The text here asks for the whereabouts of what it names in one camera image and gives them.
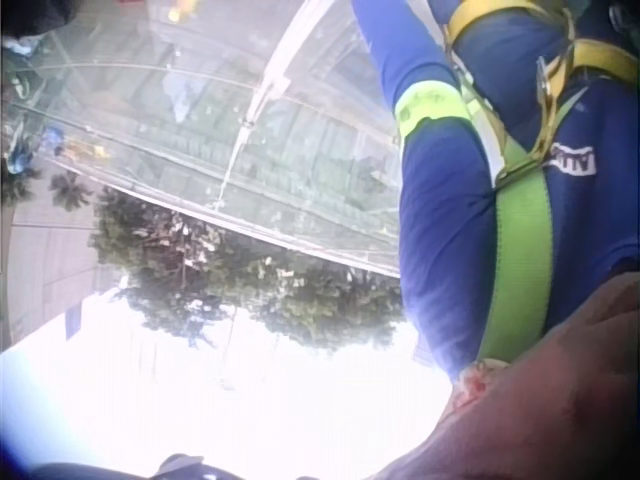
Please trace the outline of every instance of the person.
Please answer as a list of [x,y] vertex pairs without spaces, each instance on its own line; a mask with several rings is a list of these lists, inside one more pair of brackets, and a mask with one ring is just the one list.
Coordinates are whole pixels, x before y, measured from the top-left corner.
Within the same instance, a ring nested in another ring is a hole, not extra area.
[[600,287],[369,480],[640,478],[640,274]]
[[[572,6],[577,19],[519,2],[451,28],[460,5],[496,4],[430,0],[443,49],[404,0],[352,0],[404,141],[405,310],[453,380],[478,360],[499,371],[639,270],[637,59],[610,2]],[[494,177],[462,87],[495,125]]]

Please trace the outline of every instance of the neon green harness strap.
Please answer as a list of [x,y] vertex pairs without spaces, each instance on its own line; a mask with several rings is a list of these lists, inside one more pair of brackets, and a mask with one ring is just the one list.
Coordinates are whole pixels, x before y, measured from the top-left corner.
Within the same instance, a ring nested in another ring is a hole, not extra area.
[[[558,110],[559,125],[580,99],[574,95]],[[525,161],[527,152],[508,137],[507,166]],[[498,228],[496,272],[489,319],[478,358],[512,362],[541,337],[553,275],[553,224],[542,168],[496,193]]]

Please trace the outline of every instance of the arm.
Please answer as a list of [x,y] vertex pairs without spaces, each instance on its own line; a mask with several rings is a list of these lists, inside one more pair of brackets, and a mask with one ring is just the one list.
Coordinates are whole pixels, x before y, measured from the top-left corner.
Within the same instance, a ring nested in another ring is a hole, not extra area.
[[[404,0],[353,0],[353,7],[406,139],[400,202],[405,307],[438,364],[455,376],[475,359],[491,300],[496,225],[489,168],[455,74]],[[443,86],[438,95],[445,101],[419,96],[423,108],[403,126],[403,105],[411,104],[411,89],[422,82]]]

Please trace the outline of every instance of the window washer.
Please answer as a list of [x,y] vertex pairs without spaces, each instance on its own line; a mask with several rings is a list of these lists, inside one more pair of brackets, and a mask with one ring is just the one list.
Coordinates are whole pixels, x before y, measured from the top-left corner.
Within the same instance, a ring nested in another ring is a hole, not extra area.
[[[445,51],[404,0],[352,4],[404,140],[407,314],[452,378],[500,369],[638,270],[633,48],[605,0],[579,18],[555,0],[431,0]],[[463,87],[496,133],[495,178]]]

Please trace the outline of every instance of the palm tree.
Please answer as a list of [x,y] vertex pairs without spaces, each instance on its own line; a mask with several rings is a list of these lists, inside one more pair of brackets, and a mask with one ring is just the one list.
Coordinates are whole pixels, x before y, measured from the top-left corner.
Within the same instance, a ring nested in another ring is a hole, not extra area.
[[22,173],[14,175],[9,173],[5,161],[0,161],[2,162],[2,206],[11,208],[31,200],[33,193],[29,190],[29,183],[42,176],[40,170],[27,167]]
[[49,190],[55,192],[53,204],[64,208],[67,212],[89,205],[86,197],[93,195],[91,190],[78,182],[78,174],[74,172],[53,176]]

